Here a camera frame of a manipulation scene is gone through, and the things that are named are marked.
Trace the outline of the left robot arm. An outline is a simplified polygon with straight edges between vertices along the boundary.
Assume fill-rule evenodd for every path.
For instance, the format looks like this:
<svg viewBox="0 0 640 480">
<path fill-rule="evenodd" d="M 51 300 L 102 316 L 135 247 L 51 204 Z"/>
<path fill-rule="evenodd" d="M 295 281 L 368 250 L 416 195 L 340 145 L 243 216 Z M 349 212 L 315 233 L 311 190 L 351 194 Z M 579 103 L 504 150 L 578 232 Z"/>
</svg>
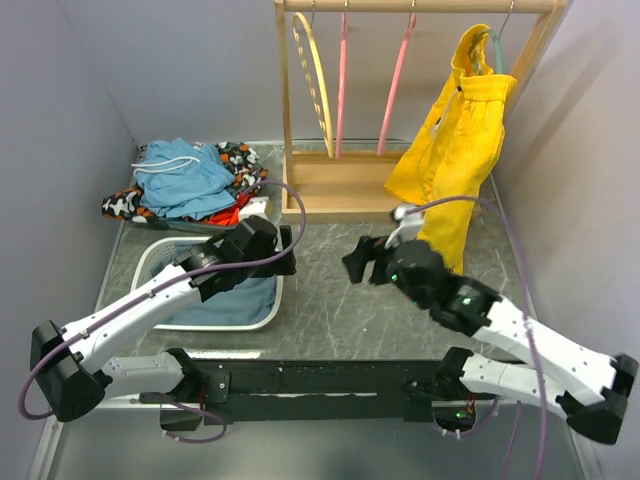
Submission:
<svg viewBox="0 0 640 480">
<path fill-rule="evenodd" d="M 59 326 L 31 333 L 28 385 L 38 385 L 61 422 L 76 420 L 111 397 L 131 393 L 193 398 L 199 373 L 182 350 L 118 360 L 129 340 L 214 296 L 257 277 L 291 276 L 301 231 L 251 216 L 231 230 L 181 251 L 156 276 L 118 301 Z"/>
</svg>

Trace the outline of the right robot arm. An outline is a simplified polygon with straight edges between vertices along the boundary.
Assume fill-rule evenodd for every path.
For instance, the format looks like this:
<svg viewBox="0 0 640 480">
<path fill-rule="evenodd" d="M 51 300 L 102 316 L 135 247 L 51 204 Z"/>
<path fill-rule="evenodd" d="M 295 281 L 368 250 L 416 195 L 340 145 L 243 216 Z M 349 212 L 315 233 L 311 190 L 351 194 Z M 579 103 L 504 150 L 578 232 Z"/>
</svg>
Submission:
<svg viewBox="0 0 640 480">
<path fill-rule="evenodd" d="M 505 363 L 452 347 L 433 377 L 437 398 L 490 394 L 537 405 L 583 437 L 617 442 L 639 370 L 634 358 L 598 353 L 526 316 L 512 301 L 469 277 L 452 273 L 419 240 L 388 246 L 383 237 L 360 238 L 343 257 L 349 279 L 392 284 L 446 329 L 492 345 L 512 357 Z"/>
</svg>

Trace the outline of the yellow shorts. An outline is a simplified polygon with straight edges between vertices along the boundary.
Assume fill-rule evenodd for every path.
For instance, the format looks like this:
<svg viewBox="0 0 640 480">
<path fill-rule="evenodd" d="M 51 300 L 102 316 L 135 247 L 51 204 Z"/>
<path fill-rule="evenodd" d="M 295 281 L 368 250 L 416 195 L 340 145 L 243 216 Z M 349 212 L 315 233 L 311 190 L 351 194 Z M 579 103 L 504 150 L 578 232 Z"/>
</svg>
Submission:
<svg viewBox="0 0 640 480">
<path fill-rule="evenodd" d="M 500 156 L 505 107 L 517 85 L 486 62 L 488 40 L 485 24 L 462 35 L 438 99 L 384 184 L 389 195 L 414 205 L 479 195 Z"/>
</svg>

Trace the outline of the green hanger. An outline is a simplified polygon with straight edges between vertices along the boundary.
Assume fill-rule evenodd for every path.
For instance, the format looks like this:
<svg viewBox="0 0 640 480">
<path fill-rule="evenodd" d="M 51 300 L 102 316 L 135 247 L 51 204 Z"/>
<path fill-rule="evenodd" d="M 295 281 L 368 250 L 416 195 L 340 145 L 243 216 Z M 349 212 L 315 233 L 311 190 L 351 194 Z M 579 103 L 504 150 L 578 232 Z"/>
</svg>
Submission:
<svg viewBox="0 0 640 480">
<path fill-rule="evenodd" d="M 510 19 L 510 16 L 513 12 L 515 4 L 516 4 L 516 1 L 512 0 L 509 6 L 508 13 L 498 32 L 496 32 L 491 28 L 486 28 L 474 35 L 468 51 L 468 56 L 471 62 L 471 67 L 474 75 L 484 74 L 484 68 L 482 67 L 482 59 L 481 59 L 481 54 L 483 53 L 483 50 L 479 48 L 479 45 L 481 41 L 485 38 L 490 39 L 494 47 L 494 53 L 495 53 L 494 72 L 496 74 L 505 73 L 505 63 L 504 63 L 504 54 L 503 54 L 503 48 L 501 43 L 501 36 Z"/>
</svg>

